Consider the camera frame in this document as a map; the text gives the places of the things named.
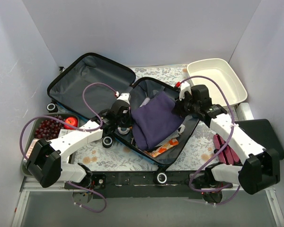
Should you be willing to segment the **dark purple garment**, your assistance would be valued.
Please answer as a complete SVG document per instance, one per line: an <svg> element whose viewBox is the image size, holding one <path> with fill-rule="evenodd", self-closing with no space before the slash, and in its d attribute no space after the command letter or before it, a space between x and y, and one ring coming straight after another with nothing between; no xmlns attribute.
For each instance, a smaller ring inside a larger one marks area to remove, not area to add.
<svg viewBox="0 0 284 227"><path fill-rule="evenodd" d="M131 111L133 137L140 150L155 148L174 133L184 121L175 114L175 102L165 92L160 92L147 104Z"/></svg>

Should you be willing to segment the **blue fish-print suitcase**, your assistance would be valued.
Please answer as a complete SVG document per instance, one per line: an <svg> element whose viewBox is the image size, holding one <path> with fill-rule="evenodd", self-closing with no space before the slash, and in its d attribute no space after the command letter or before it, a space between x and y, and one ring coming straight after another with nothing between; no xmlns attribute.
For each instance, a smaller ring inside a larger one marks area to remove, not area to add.
<svg viewBox="0 0 284 227"><path fill-rule="evenodd" d="M113 91L129 93L131 110L137 109L145 98L154 99L164 92L172 101L178 92L170 85L154 78L136 79L128 67L97 53L80 56L47 88L48 96L65 109L83 117L96 120L96 114L109 119L109 109L120 102Z"/></svg>

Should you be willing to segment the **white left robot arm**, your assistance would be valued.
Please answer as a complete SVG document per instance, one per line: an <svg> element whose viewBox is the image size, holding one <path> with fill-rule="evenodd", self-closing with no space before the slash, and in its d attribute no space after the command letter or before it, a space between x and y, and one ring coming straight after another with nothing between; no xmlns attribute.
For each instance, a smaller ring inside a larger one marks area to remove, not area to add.
<svg viewBox="0 0 284 227"><path fill-rule="evenodd" d="M130 121L130 94L122 93L102 122L89 120L80 128L50 140L39 139L26 161L25 167L44 188L58 181L73 182L81 189L91 185L92 172L83 164L64 163L64 159L85 145L100 140L118 127L128 127Z"/></svg>

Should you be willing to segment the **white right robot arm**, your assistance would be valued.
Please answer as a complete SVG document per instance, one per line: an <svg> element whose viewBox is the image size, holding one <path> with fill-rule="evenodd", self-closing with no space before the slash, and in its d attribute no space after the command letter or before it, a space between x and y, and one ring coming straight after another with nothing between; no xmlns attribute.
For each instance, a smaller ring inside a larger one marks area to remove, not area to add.
<svg viewBox="0 0 284 227"><path fill-rule="evenodd" d="M240 166L219 162L204 171L205 184L215 188L221 182L240 185L248 194L255 194L280 182L280 157L273 149L255 142L242 130L219 104L213 104L205 85L190 86L178 82L179 90L174 112L180 116L192 115L220 135L225 146L230 146L241 161Z"/></svg>

